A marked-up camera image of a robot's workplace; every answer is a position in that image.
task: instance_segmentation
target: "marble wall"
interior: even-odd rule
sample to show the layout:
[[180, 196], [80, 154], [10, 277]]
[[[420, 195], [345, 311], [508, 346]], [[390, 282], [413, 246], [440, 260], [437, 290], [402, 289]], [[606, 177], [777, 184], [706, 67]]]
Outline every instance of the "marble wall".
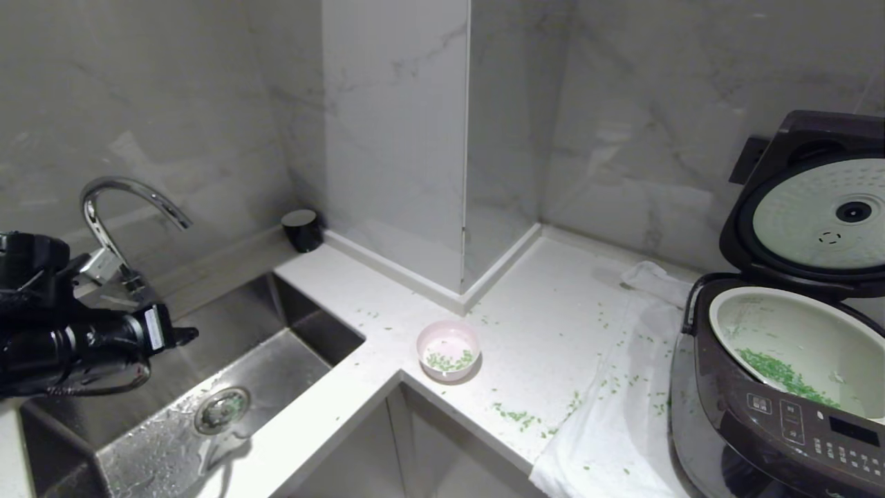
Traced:
[[542, 217], [701, 269], [750, 134], [885, 114], [881, 0], [578, 0]]
[[246, 20], [235, 0], [0, 4], [0, 230], [96, 247], [78, 197], [101, 175], [145, 181], [195, 222], [99, 200], [149, 278], [272, 227], [294, 190]]
[[457, 292], [468, 2], [244, 5], [298, 197], [333, 230]]
[[462, 292], [538, 219], [574, 0], [473, 0]]

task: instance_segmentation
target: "black cup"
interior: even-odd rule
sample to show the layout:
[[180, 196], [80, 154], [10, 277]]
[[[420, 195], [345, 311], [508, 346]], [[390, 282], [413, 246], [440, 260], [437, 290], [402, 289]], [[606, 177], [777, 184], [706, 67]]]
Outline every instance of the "black cup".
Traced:
[[300, 253], [309, 253], [323, 243], [323, 231], [316, 211], [299, 209], [282, 217], [282, 229], [286, 237]]

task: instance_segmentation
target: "drain strainer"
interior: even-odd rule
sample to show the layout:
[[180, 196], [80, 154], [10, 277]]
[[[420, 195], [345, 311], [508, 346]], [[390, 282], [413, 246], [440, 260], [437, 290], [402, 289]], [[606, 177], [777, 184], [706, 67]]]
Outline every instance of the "drain strainer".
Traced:
[[240, 420], [248, 409], [249, 394], [239, 387], [231, 387], [203, 401], [194, 424], [202, 434], [218, 434]]

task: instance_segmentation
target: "chrome faucet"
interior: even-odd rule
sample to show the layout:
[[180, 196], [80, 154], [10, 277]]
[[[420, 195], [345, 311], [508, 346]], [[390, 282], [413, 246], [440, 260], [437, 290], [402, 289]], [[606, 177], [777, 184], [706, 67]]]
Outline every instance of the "chrome faucet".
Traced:
[[139, 303], [152, 300], [156, 296], [146, 284], [144, 277], [132, 268], [123, 252], [114, 244], [101, 219], [98, 217], [96, 200], [104, 191], [124, 191], [150, 202], [164, 214], [179, 230], [186, 230], [194, 223], [171, 200], [144, 183], [123, 176], [102, 176], [86, 184], [80, 192], [83, 218], [101, 246], [89, 257], [80, 270], [94, 286], [107, 284], [117, 272], [129, 294]]

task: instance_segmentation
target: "kitchen sink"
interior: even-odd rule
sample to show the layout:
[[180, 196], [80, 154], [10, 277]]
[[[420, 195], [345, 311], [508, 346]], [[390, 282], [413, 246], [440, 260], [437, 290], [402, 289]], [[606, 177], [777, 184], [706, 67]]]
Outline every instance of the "kitchen sink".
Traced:
[[364, 341], [273, 274], [174, 324], [139, 389], [22, 406], [37, 496], [179, 496]]

